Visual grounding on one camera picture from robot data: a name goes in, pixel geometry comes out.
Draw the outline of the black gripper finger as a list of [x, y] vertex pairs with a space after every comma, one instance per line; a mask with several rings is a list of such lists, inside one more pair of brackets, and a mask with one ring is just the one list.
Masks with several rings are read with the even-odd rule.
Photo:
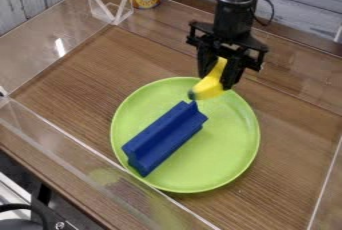
[[223, 89], [228, 90], [237, 82], [244, 71], [244, 61], [241, 56], [233, 56], [227, 60], [227, 64], [220, 76]]
[[198, 77], [204, 78], [213, 68], [217, 61], [217, 56], [213, 50], [208, 47], [200, 47], [197, 49], [197, 73]]

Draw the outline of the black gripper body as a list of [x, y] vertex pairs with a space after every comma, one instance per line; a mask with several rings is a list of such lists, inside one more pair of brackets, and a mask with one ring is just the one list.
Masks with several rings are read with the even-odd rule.
[[249, 34], [243, 34], [235, 40], [219, 38], [213, 35], [212, 25], [204, 22], [189, 22], [186, 43], [196, 47], [208, 47], [216, 56], [231, 58], [241, 52], [244, 68], [259, 71], [268, 47]]

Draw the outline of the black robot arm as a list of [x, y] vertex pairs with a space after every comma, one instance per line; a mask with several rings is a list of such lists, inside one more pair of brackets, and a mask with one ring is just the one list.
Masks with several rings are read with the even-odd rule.
[[202, 78], [224, 58], [227, 64], [219, 75], [219, 84], [224, 90], [239, 82], [244, 69], [259, 71], [268, 46], [252, 37], [253, 22], [267, 26], [256, 15], [257, 0], [216, 0], [213, 22], [189, 22], [186, 43], [196, 48], [197, 73]]

